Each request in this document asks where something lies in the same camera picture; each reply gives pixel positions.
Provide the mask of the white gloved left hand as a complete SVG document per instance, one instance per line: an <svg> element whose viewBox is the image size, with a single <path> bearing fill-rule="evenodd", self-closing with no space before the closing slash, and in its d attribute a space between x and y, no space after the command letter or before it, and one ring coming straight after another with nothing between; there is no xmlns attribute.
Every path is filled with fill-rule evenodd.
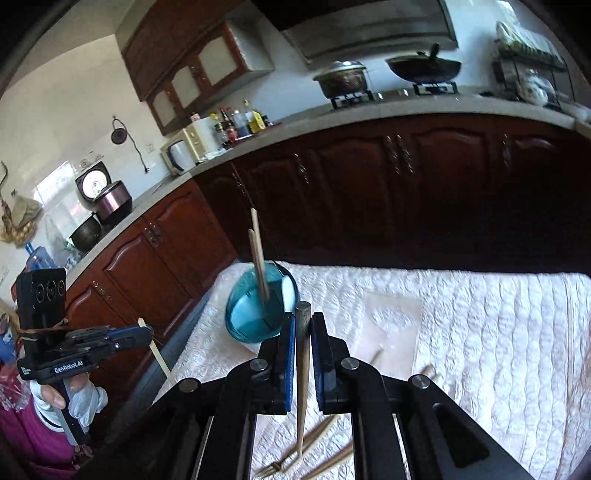
<svg viewBox="0 0 591 480"><path fill-rule="evenodd" d="M69 400L50 385L41 385L30 381L29 387L35 413L41 423L53 432L63 433L63 427L58 419L57 411L66 408L76 419L81 428L87 432L94 417L108 404L106 391L95 386L89 379L88 373L83 373L67 379Z"/></svg>

